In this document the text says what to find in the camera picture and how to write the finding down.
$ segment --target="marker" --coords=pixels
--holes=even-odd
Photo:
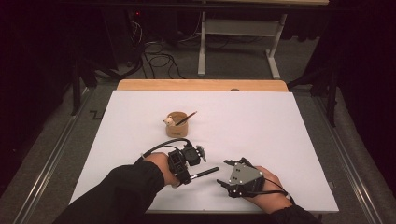
[[[210,170],[203,171],[203,172],[201,172],[201,173],[199,173],[199,174],[190,176],[190,179],[195,179],[195,178],[201,177],[201,176],[203,176],[203,175],[212,174],[213,172],[216,172],[218,169],[219,169],[219,167],[215,167],[215,168],[212,168],[212,169],[210,169]]]
[[[196,113],[197,113],[197,111],[195,111],[194,113],[188,115],[186,118],[184,118],[183,120],[179,121],[175,126],[178,126],[178,125],[182,124],[183,122],[185,122],[187,119],[191,118]]]

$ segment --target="black jacket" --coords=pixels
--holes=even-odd
[[[163,174],[150,161],[120,166],[99,185],[72,202],[54,223],[136,223],[149,209],[163,185]],[[270,216],[279,224],[319,223],[297,205]]]

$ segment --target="brown cup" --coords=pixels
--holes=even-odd
[[[186,118],[187,114],[183,113],[183,112],[175,111],[175,112],[170,113],[168,115],[168,117],[169,116],[172,116],[173,121],[175,122],[175,124],[177,124],[181,120]],[[183,123],[181,123],[177,126],[166,126],[166,134],[169,137],[173,137],[173,138],[187,136],[188,130],[189,130],[189,121],[188,120],[184,121]]]

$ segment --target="table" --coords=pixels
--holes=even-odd
[[[190,167],[191,175],[214,166],[219,171],[178,189],[164,188],[149,213],[259,213],[253,204],[229,198],[216,183],[216,179],[227,180],[232,171],[222,161],[241,157],[276,173],[297,204],[308,211],[338,211],[297,104],[279,80],[121,81],[72,201],[112,168],[133,163],[141,153],[169,140],[162,119],[175,110],[198,111],[189,121],[187,138],[205,148],[207,162]]]
[[[328,5],[329,0],[204,0],[206,2],[236,2],[236,3],[263,3],[263,4],[281,4],[281,5]],[[252,35],[252,36],[270,36],[273,43],[270,49],[265,51],[268,64],[271,69],[273,79],[280,79],[280,74],[276,66],[275,53],[287,14],[282,14],[279,21],[238,21],[238,20],[218,20],[208,19],[206,13],[202,14],[201,22],[201,47],[198,59],[198,77],[205,76],[206,34],[213,35]]]

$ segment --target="person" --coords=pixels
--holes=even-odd
[[[263,167],[256,168],[263,172],[265,178],[281,186],[276,175]],[[178,184],[169,170],[167,155],[152,153],[141,162],[113,169],[96,187],[70,203],[53,223],[136,223],[163,187]],[[279,187],[266,181],[262,190],[279,190]],[[260,207],[278,224],[320,223],[311,213],[292,204],[280,193],[245,199]]]

